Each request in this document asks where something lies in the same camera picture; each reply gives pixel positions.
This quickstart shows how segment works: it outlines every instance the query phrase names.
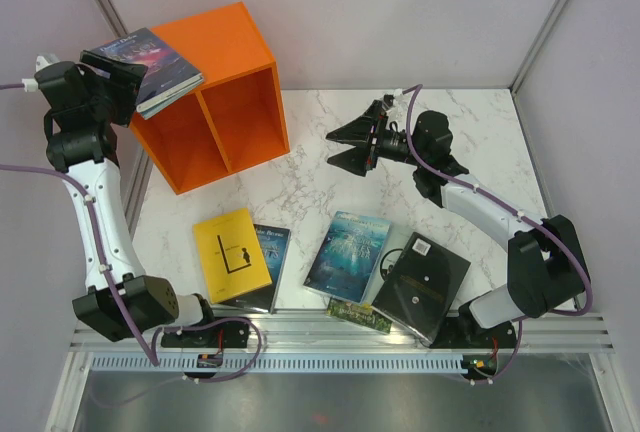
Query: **table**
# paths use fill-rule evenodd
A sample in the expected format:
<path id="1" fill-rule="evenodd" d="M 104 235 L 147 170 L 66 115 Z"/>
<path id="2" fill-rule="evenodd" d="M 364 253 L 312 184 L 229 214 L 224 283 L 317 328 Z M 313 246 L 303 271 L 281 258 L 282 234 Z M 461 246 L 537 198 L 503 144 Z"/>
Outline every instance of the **table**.
<path id="1" fill-rule="evenodd" d="M 326 133 L 362 114 L 384 92 L 283 91 L 291 153 L 179 196 L 154 168 L 134 237 L 147 273 L 169 279 L 178 294 L 206 297 L 192 226 L 248 207 L 254 222 L 292 231 L 277 309 L 326 308 L 327 299 L 302 282 L 338 210 L 410 226 L 469 260 L 453 308 L 504 284 L 506 253 L 471 223 L 420 196 L 412 167 L 380 160 L 362 178 L 326 163 L 345 149 L 325 140 Z M 545 214 L 508 90 L 423 90 L 414 117 L 426 108 L 449 117 L 458 162 L 495 192 Z"/>

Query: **white wall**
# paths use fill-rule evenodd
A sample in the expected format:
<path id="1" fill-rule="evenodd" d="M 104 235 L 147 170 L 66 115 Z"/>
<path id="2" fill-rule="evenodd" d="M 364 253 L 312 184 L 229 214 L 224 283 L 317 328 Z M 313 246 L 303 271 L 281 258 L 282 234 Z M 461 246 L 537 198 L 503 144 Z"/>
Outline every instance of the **white wall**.
<path id="1" fill-rule="evenodd" d="M 113 0 L 129 29 L 239 0 Z M 554 0 L 242 0 L 283 88 L 511 84 Z"/>
<path id="2" fill-rule="evenodd" d="M 33 76 L 38 53 L 77 60 L 112 39 L 92 0 L 0 0 L 0 83 Z M 41 94 L 0 91 L 0 162 L 50 167 Z M 135 147 L 121 134 L 127 162 Z M 0 428 L 44 429 L 84 291 L 75 214 L 62 183 L 0 172 Z"/>
<path id="3" fill-rule="evenodd" d="M 572 0 L 520 113 L 556 212 L 572 218 L 596 304 L 640 406 L 640 0 Z"/>

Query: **orange shelf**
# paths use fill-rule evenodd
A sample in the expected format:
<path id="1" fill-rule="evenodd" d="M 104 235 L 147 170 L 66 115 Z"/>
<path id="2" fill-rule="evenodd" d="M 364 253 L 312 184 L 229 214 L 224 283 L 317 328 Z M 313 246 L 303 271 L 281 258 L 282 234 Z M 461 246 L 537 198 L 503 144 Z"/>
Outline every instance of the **orange shelf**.
<path id="1" fill-rule="evenodd" d="M 289 152 L 275 60 L 242 3 L 153 32 L 205 82 L 131 129 L 176 194 Z"/>

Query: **gray floor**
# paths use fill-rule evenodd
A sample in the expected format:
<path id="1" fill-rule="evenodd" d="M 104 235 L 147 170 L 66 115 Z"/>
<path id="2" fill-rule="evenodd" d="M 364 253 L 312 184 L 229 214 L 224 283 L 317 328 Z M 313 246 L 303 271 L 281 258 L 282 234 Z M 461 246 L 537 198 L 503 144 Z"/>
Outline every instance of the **gray floor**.
<path id="1" fill-rule="evenodd" d="M 170 377 L 92 373 L 117 401 Z M 518 357 L 492 386 L 436 375 L 249 374 L 221 384 L 177 382 L 115 410 L 85 394 L 76 431 L 609 431 L 587 357 Z"/>

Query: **barcode label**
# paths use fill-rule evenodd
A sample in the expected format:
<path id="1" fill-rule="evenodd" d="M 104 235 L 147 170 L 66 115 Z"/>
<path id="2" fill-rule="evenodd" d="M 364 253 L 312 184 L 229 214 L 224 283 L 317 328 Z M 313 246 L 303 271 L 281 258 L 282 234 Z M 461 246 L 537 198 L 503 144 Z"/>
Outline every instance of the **barcode label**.
<path id="1" fill-rule="evenodd" d="M 430 248 L 431 248 L 431 245 L 427 244 L 422 239 L 417 239 L 413 243 L 413 247 L 412 247 L 412 249 L 418 252 L 420 255 L 427 255 L 427 252 L 429 252 Z"/>

